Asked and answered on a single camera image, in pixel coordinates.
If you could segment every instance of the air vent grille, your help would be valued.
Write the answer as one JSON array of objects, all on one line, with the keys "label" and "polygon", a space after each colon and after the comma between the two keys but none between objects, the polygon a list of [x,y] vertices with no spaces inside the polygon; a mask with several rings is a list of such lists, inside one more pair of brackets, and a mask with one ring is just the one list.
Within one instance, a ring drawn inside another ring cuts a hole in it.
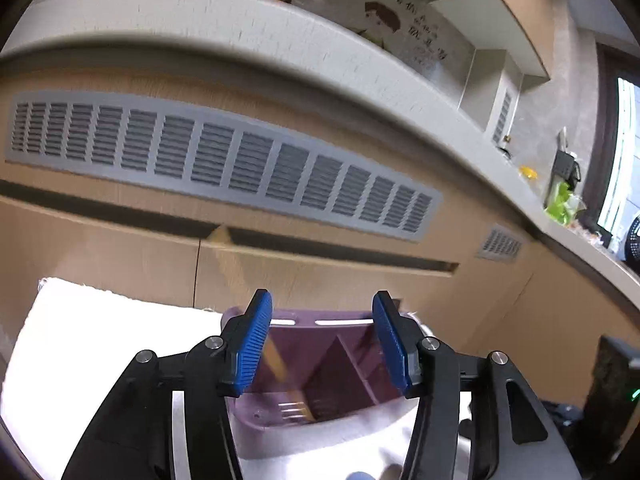
[{"label": "air vent grille", "polygon": [[40,153],[44,131],[44,114],[47,110],[45,103],[33,103],[27,128],[27,152]]},{"label": "air vent grille", "polygon": [[340,192],[335,199],[334,213],[353,216],[362,200],[362,193],[371,174],[362,168],[350,166],[344,176]]},{"label": "air vent grille", "polygon": [[220,185],[233,136],[231,128],[204,123],[191,170],[191,180],[211,186]]},{"label": "air vent grille", "polygon": [[242,134],[242,141],[234,161],[229,187],[247,193],[256,193],[262,181],[264,167],[273,141],[255,134]]},{"label": "air vent grille", "polygon": [[71,121],[66,140],[66,158],[84,160],[93,113],[94,107],[92,105],[74,104],[71,107]]},{"label": "air vent grille", "polygon": [[46,155],[62,155],[62,139],[65,133],[66,103],[51,103],[49,106],[49,119],[44,139],[44,152]]},{"label": "air vent grille", "polygon": [[511,108],[511,100],[511,94],[507,92],[504,95],[504,101],[502,101],[502,108],[500,109],[498,123],[495,125],[493,136],[494,142],[500,142],[502,140],[502,134],[504,133],[504,127],[507,125],[507,117],[509,116],[509,110]]},{"label": "air vent grille", "polygon": [[158,114],[153,112],[142,110],[129,112],[129,123],[127,123],[122,149],[123,168],[146,171],[157,118]]},{"label": "air vent grille", "polygon": [[156,174],[182,178],[194,122],[184,117],[164,118],[156,156]]},{"label": "air vent grille", "polygon": [[308,158],[308,150],[283,144],[266,195],[284,202],[293,202]]},{"label": "air vent grille", "polygon": [[487,260],[515,260],[523,241],[507,228],[495,225],[482,244],[478,257]]},{"label": "air vent grille", "polygon": [[360,218],[367,222],[378,222],[393,188],[394,183],[391,180],[377,176],[373,182],[367,201],[364,204]]},{"label": "air vent grille", "polygon": [[400,186],[391,202],[391,207],[386,214],[383,224],[389,227],[400,227],[414,194],[415,190],[407,186]]},{"label": "air vent grille", "polygon": [[91,161],[95,164],[114,165],[121,121],[121,107],[101,106],[98,109],[94,146],[91,152]]},{"label": "air vent grille", "polygon": [[[5,159],[419,240],[439,192],[319,139],[221,110],[104,92],[15,96]],[[503,247],[501,250],[513,250]]]},{"label": "air vent grille", "polygon": [[28,103],[18,103],[15,105],[14,129],[11,135],[11,149],[14,150],[14,152],[21,152],[24,149],[28,114]]},{"label": "air vent grille", "polygon": [[420,222],[424,218],[427,209],[429,208],[429,204],[431,203],[431,197],[426,196],[424,193],[420,193],[418,195],[418,199],[414,203],[414,207],[411,209],[409,213],[409,217],[406,219],[403,229],[405,231],[409,231],[410,233],[415,233],[420,227]]},{"label": "air vent grille", "polygon": [[305,193],[302,196],[302,205],[324,210],[329,197],[334,189],[335,179],[342,163],[334,158],[318,155],[311,170],[311,176],[306,183]]}]

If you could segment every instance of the blue gripper pad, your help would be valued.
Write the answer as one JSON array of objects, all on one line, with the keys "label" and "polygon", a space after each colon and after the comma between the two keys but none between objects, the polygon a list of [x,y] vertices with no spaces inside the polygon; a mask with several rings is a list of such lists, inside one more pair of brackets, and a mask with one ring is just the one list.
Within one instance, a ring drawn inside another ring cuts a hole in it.
[{"label": "blue gripper pad", "polygon": [[230,319],[221,334],[228,342],[232,363],[232,377],[229,382],[236,396],[240,396],[254,380],[272,313],[271,294],[259,288],[255,291],[246,312],[242,316]]},{"label": "blue gripper pad", "polygon": [[400,316],[385,290],[373,297],[372,316],[391,382],[408,396],[422,382],[417,347],[424,337],[422,330],[413,319]]}]

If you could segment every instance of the purple plastic container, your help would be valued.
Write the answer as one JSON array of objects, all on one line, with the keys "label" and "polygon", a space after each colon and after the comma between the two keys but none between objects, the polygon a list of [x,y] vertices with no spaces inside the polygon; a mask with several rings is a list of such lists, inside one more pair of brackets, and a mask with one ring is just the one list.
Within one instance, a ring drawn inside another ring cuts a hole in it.
[{"label": "purple plastic container", "polygon": [[[227,310],[222,326],[237,314]],[[370,312],[275,310],[269,334],[290,383],[279,383],[260,359],[252,385],[228,400],[242,458],[332,446],[379,431],[416,405],[391,383]],[[305,394],[315,422],[289,398],[292,389]]]}]

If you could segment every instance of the gray wall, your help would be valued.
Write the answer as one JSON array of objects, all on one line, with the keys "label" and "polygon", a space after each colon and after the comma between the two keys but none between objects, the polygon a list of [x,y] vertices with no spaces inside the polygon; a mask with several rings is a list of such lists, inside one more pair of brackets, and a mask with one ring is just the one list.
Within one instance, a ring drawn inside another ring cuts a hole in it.
[{"label": "gray wall", "polygon": [[567,128],[569,150],[586,176],[598,111],[598,63],[593,33],[577,28],[567,0],[554,0],[556,38],[552,78],[525,76],[509,150],[517,166],[538,172],[531,187],[544,198],[556,155],[556,137]]}]

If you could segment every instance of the wooden cabinet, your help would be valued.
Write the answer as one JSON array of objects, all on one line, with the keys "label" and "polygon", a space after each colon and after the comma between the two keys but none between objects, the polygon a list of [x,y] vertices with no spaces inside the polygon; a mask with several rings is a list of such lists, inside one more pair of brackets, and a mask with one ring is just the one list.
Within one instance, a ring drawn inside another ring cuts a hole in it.
[{"label": "wooden cabinet", "polygon": [[525,75],[552,77],[552,0],[437,0],[442,13],[479,50],[506,50]]},{"label": "wooden cabinet", "polygon": [[554,65],[554,6],[552,0],[502,0],[516,18],[549,77]]},{"label": "wooden cabinet", "polygon": [[449,272],[386,269],[269,251],[221,250],[203,242],[198,258],[195,306],[219,312],[246,306],[256,288],[268,289],[274,308],[370,311],[379,290],[420,310],[451,279]]},{"label": "wooden cabinet", "polygon": [[11,346],[36,297],[38,281],[50,276],[137,300],[193,305],[197,240],[0,197],[0,254],[0,327]]},{"label": "wooden cabinet", "polygon": [[[86,57],[79,55],[78,59],[86,64],[97,62],[88,57],[89,54]],[[154,59],[154,53],[150,52],[147,57]],[[42,59],[34,62],[30,66],[34,70],[18,70],[10,76],[0,74],[0,124],[12,123],[12,118],[8,116],[12,110],[12,98],[21,91],[87,89],[184,101],[242,114],[324,140],[433,187],[442,193],[444,200],[424,238],[410,242],[231,203],[5,162],[4,157],[0,156],[2,180],[212,224],[453,263],[465,261],[474,254],[496,222],[521,232],[518,215],[477,177],[465,173],[455,162],[422,140],[374,120],[370,115],[368,119],[362,118],[358,124],[346,127],[334,120],[335,107],[330,107],[330,102],[323,103],[318,99],[319,110],[310,112],[294,106],[291,103],[293,97],[288,103],[276,102],[245,89],[204,82],[194,75],[187,78],[149,70],[71,68],[74,62],[68,59],[66,62],[71,67],[46,70],[41,66],[42,62]],[[176,54],[174,63],[180,62]],[[185,60],[184,65],[193,67],[193,59]],[[208,72],[206,60],[200,60],[197,68],[201,73],[215,77],[214,73]],[[288,84],[287,81],[280,81],[283,88]],[[355,109],[353,117],[360,119],[362,112]],[[0,139],[3,145],[4,138],[9,134],[7,128],[2,131]]]},{"label": "wooden cabinet", "polygon": [[581,406],[601,335],[640,347],[640,331],[590,279],[540,245],[531,279],[471,351],[506,352],[542,399]]}]

